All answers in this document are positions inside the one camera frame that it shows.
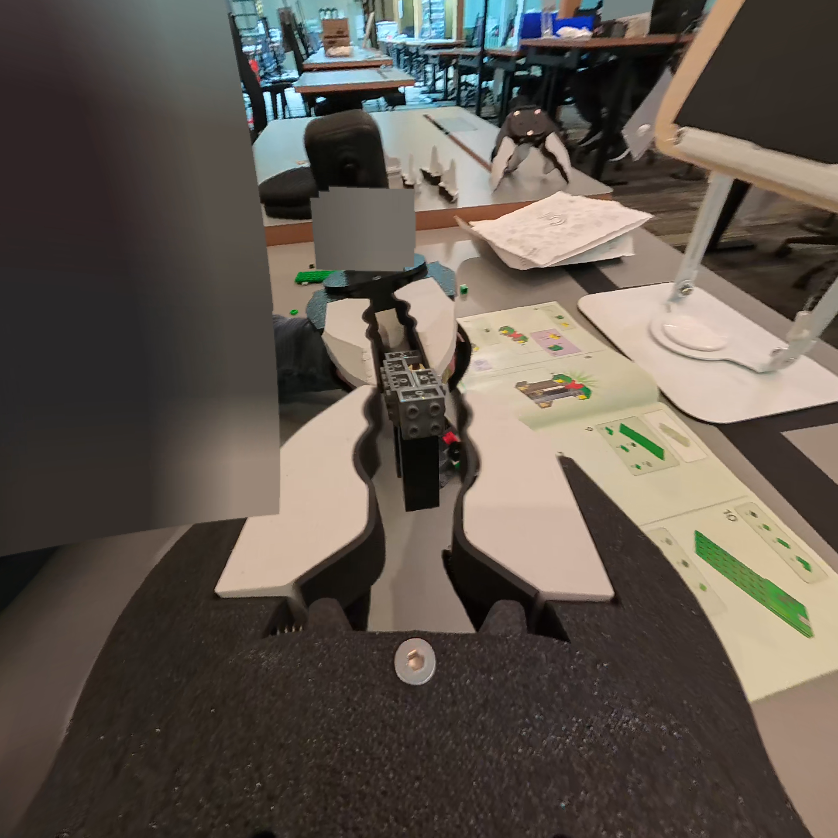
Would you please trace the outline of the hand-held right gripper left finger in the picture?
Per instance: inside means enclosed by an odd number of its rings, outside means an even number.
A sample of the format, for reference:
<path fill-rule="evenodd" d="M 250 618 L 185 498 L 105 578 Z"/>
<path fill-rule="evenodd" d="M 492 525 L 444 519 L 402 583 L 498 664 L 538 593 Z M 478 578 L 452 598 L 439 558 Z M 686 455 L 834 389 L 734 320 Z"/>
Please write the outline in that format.
<path fill-rule="evenodd" d="M 301 426 L 281 450 L 281 509 L 246 520 L 215 587 L 220 598 L 284 598 L 296 613 L 336 600 L 365 631 L 385 563 L 372 478 L 381 394 L 361 386 Z"/>

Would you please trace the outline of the wooden background table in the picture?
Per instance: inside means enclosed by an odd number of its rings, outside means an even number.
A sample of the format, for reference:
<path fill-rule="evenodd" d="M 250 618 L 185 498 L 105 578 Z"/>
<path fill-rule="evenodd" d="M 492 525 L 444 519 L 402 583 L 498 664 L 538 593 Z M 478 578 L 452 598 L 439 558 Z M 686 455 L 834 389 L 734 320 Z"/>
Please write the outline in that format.
<path fill-rule="evenodd" d="M 571 99 L 571 77 L 589 69 L 594 58 L 606 58 L 616 65 L 613 92 L 606 99 L 603 128 L 615 131 L 619 118 L 627 107 L 635 66 L 645 58 L 661 57 L 670 61 L 689 47 L 697 36 L 695 31 L 676 34 L 652 34 L 623 37 L 585 38 L 525 38 L 519 44 L 528 65 L 546 71 L 545 107 L 555 114 Z"/>
<path fill-rule="evenodd" d="M 384 99 L 388 106 L 405 104 L 405 89 L 413 87 L 412 75 L 392 67 L 305 72 L 294 82 L 307 112 L 327 116 L 358 110 L 368 100 Z"/>

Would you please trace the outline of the spare black and white gripper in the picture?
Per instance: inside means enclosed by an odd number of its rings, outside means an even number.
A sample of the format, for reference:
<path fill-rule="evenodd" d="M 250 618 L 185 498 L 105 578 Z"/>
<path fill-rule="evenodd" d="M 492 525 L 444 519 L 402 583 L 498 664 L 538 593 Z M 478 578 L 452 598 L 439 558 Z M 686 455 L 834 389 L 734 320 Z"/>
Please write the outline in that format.
<path fill-rule="evenodd" d="M 571 158 L 560 137 L 556 122 L 536 104 L 516 100 L 509 107 L 490 156 L 489 184 L 493 192 L 512 175 L 522 162 L 535 153 L 541 174 L 558 174 L 560 189 L 566 191 L 571 181 Z"/>

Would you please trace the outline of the grey desk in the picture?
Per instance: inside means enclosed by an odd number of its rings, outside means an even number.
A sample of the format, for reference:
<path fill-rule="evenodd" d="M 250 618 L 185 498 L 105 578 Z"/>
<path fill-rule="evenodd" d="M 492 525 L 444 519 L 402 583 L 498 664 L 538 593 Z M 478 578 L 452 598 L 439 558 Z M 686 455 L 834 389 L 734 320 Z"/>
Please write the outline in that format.
<path fill-rule="evenodd" d="M 470 287 L 466 314 L 663 282 L 681 254 L 648 232 L 636 254 L 599 268 L 512 271 L 453 230 L 420 235 L 420 252 Z M 752 425 L 686 419 L 735 475 L 836 569 L 836 406 Z M 203 564 L 239 521 L 154 529 L 58 549 L 2 612 L 2 836 L 10 836 L 45 780 L 84 682 L 131 597 L 174 548 Z M 836 673 L 753 705 L 769 756 L 813 836 L 836 836 Z"/>

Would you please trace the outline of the wood framed black screen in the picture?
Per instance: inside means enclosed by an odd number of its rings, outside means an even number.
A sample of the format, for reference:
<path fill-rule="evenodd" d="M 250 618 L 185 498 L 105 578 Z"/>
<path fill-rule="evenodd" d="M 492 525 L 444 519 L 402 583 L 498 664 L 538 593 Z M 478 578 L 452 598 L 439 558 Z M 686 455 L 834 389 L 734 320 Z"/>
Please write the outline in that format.
<path fill-rule="evenodd" d="M 655 121 L 657 149 L 837 209 L 837 3 L 719 1 Z"/>

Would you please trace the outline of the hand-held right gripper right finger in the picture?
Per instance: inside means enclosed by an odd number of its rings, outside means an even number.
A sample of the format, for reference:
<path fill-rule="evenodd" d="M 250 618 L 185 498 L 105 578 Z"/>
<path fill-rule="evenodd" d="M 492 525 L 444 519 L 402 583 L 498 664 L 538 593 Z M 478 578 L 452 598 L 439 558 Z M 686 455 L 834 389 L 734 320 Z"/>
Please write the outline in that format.
<path fill-rule="evenodd" d="M 444 567 L 474 629 L 515 602 L 533 633 L 561 633 L 550 603 L 605 603 L 613 584 L 548 440 L 484 392 L 453 393 L 462 485 Z"/>

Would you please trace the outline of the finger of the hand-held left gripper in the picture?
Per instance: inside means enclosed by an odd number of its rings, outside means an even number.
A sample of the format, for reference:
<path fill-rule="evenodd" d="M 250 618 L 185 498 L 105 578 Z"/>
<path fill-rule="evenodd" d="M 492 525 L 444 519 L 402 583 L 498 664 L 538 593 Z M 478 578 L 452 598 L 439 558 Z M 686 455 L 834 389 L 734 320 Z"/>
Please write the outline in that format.
<path fill-rule="evenodd" d="M 394 298 L 405 304 L 408 324 L 418 339 L 426 366 L 446 383 L 457 346 L 455 303 L 434 278 L 422 278 L 397 289 Z"/>
<path fill-rule="evenodd" d="M 374 344 L 368 331 L 369 299 L 339 299 L 326 307 L 323 342 L 336 371 L 347 385 L 379 388 Z"/>

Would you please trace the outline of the black and tan brick assembly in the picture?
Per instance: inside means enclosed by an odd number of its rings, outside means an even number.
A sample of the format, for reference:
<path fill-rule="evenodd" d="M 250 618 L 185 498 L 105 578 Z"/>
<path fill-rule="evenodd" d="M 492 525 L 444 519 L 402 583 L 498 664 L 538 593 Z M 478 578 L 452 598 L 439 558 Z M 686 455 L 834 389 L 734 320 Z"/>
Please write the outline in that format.
<path fill-rule="evenodd" d="M 436 508 L 446 431 L 443 383 L 421 352 L 409 350 L 384 354 L 381 385 L 405 510 Z"/>

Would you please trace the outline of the stack of black pads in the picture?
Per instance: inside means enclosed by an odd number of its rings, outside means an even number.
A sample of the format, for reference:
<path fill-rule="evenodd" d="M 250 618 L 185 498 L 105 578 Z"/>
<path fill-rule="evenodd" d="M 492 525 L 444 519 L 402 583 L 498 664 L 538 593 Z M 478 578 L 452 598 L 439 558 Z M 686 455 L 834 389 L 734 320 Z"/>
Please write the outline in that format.
<path fill-rule="evenodd" d="M 319 190 L 309 166 L 277 173 L 258 184 L 259 199 L 269 218 L 310 220 L 311 199 Z"/>

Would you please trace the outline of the green instruction booklet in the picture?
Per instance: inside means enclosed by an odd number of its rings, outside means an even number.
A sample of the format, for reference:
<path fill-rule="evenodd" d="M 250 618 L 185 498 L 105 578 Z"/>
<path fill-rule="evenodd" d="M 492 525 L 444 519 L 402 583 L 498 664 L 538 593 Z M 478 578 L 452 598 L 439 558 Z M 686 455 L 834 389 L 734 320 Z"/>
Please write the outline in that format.
<path fill-rule="evenodd" d="M 557 302 L 459 318 L 460 384 L 571 457 L 660 549 L 716 630 L 749 701 L 836 672 L 836 573 L 653 379 Z"/>

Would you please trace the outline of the folded white paper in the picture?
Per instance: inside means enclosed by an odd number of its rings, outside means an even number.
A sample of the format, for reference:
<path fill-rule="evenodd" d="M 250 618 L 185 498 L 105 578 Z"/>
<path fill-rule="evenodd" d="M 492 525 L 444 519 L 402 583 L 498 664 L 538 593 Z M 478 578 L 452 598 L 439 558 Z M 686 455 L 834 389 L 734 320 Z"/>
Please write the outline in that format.
<path fill-rule="evenodd" d="M 634 233 L 653 215 L 611 199 L 555 193 L 495 220 L 457 225 L 507 267 L 529 271 L 634 255 Z"/>

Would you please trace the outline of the white tablet stand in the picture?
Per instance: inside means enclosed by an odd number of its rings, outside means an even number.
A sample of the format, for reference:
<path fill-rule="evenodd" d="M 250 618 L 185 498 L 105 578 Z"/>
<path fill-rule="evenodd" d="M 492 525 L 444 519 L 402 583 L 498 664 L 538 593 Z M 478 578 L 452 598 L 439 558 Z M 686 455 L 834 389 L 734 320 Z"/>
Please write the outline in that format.
<path fill-rule="evenodd" d="M 710 172 L 675 280 L 589 294 L 581 312 L 700 421 L 728 424 L 835 403 L 836 374 L 807 358 L 836 317 L 835 282 L 780 340 L 699 288 L 697 278 L 734 180 L 836 211 L 836 164 L 674 124 L 660 123 L 655 140 L 661 152 Z"/>

